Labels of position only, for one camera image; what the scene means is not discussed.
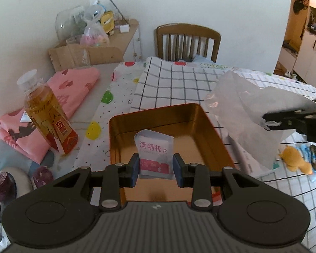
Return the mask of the pink folded cloth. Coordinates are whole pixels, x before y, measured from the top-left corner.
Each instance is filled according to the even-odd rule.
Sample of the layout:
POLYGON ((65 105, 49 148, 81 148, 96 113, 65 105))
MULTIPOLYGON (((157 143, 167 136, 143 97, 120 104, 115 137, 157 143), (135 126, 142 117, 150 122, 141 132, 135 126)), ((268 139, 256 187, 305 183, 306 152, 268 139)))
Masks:
POLYGON ((36 69, 24 73, 16 82, 24 106, 0 117, 0 139, 36 163, 51 148, 68 154, 78 142, 69 119, 98 79, 93 67, 59 71, 47 82, 36 69))

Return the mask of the polka dot cloth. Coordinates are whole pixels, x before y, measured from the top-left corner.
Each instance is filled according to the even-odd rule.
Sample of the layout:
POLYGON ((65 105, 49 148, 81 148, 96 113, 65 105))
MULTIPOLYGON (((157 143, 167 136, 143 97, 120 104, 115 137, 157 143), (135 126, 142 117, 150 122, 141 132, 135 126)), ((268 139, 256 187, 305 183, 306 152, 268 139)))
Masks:
POLYGON ((85 132, 73 169, 90 167, 93 171, 99 171, 110 164, 109 121, 116 115, 130 111, 145 65, 144 62, 123 62, 115 68, 111 83, 85 132))

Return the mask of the purple round object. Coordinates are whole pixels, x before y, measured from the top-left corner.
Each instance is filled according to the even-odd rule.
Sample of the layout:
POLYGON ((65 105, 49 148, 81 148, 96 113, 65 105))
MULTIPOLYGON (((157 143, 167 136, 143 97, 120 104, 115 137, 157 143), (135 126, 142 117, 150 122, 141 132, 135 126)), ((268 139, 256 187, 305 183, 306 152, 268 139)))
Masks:
POLYGON ((11 174, 0 171, 0 202, 16 198, 16 185, 11 174))

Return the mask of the blue seat cushion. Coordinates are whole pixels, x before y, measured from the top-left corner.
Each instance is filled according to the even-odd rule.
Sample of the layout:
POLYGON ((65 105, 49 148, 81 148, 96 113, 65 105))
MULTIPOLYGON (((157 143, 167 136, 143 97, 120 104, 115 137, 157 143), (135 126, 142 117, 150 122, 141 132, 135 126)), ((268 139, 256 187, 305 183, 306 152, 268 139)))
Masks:
POLYGON ((193 58, 179 59, 178 62, 193 62, 193 63, 208 63, 214 64, 214 62, 206 57, 195 55, 193 58))

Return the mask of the wooden side cabinet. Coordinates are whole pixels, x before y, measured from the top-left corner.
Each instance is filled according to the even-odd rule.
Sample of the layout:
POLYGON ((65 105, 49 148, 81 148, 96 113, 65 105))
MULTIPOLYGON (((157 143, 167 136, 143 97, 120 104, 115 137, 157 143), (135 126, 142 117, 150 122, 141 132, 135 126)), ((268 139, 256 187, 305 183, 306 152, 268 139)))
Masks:
POLYGON ((114 34, 109 37, 110 46, 119 48, 123 60, 140 62, 142 61, 140 27, 136 19, 129 20, 129 32, 120 33, 116 29, 114 34))

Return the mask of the clear glass bowl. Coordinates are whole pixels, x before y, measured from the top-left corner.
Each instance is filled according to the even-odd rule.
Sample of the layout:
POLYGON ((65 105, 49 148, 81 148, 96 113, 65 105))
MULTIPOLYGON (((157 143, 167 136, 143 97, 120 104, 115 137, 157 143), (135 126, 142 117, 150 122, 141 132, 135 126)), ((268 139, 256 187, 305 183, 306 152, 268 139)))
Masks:
POLYGON ((87 25, 83 20, 84 12, 84 7, 80 5, 57 14, 55 29, 60 42, 83 34, 87 25))

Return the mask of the checkered tablecloth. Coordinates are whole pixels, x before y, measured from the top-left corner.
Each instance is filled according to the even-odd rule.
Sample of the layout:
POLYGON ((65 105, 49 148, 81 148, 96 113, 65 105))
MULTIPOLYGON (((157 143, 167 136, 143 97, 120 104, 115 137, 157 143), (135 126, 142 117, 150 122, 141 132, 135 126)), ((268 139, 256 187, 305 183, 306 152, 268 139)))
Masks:
POLYGON ((156 57, 135 66, 132 111, 197 103, 239 169, 303 202, 311 215, 304 245, 316 252, 316 143, 296 131, 271 131, 268 112, 310 108, 316 88, 275 74, 156 57))

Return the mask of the plastic bag of candies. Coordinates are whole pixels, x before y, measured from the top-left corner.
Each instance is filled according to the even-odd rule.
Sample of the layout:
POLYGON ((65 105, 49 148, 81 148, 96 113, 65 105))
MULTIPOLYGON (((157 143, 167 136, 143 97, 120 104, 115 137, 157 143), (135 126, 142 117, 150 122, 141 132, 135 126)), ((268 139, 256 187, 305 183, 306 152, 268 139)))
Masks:
POLYGON ((109 37, 100 23, 104 12, 104 8, 99 4, 92 5, 85 10, 83 20, 86 22, 86 27, 81 35, 80 45, 109 46, 109 37))

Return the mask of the wooden chair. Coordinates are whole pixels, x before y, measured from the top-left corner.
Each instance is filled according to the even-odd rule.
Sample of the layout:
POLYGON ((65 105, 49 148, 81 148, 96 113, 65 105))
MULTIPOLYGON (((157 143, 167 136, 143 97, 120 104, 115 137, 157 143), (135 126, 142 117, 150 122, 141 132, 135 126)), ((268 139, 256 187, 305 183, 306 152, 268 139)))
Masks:
POLYGON ((221 34, 208 27, 170 23, 156 28, 157 56, 167 61, 190 62, 200 55, 216 62, 221 34))

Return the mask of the cardboard box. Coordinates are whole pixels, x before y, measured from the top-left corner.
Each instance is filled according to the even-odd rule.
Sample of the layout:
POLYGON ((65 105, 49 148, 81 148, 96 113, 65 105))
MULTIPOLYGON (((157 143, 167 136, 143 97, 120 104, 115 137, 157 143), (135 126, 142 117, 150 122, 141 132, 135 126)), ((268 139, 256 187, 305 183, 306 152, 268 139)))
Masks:
POLYGON ((48 54, 56 72, 123 61, 123 53, 114 46, 91 47, 74 43, 50 48, 48 54))

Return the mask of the orange drink bottle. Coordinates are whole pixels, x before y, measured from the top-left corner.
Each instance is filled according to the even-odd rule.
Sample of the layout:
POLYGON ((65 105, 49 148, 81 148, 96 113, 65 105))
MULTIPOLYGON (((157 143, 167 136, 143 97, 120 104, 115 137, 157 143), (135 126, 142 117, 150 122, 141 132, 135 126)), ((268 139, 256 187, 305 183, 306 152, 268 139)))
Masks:
POLYGON ((70 153, 78 143, 78 134, 52 89, 38 77, 36 69, 24 73, 16 83, 24 93, 27 115, 47 143, 62 155, 70 153))

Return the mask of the alcohol pad packet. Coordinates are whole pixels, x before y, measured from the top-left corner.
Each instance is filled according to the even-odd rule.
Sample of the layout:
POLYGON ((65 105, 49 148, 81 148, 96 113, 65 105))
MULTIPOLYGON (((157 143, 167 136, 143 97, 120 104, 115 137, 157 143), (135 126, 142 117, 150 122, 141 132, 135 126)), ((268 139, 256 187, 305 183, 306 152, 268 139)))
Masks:
POLYGON ((140 159, 140 178, 173 179, 173 136, 141 130, 134 136, 134 141, 140 159))

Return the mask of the yellow alarm clock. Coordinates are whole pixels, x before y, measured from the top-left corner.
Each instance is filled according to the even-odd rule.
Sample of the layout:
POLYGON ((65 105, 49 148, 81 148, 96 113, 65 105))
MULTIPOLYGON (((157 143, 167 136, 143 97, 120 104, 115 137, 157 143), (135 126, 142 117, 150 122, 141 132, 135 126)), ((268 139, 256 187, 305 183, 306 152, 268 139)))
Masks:
POLYGON ((108 34, 112 30, 114 30, 115 21, 114 21, 113 12, 110 10, 110 11, 106 11, 105 13, 103 13, 103 15, 101 16, 100 22, 101 22, 101 25, 102 25, 105 33, 108 34))

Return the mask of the red gold metal tin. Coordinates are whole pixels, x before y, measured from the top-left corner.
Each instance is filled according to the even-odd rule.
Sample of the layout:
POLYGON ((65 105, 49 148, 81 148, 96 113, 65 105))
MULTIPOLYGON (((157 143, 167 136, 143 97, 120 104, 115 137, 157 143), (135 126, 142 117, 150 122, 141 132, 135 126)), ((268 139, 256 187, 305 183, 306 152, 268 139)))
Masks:
POLYGON ((198 163, 211 171, 233 166, 203 108, 195 103, 116 115, 109 121, 110 162, 128 163, 141 157, 143 175, 134 188, 120 190, 121 201, 191 201, 191 188, 180 188, 172 169, 173 154, 185 163, 198 163))

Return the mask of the yellow plush toy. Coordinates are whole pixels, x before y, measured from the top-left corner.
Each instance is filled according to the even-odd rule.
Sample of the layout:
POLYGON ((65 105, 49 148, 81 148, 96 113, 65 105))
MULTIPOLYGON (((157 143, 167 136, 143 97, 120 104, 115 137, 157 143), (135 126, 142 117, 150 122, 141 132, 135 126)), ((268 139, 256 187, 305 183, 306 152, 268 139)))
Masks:
POLYGON ((303 159, 300 151, 296 148, 286 146, 279 156, 282 158, 288 170, 292 172, 300 170, 305 175, 311 175, 313 173, 312 165, 303 159))

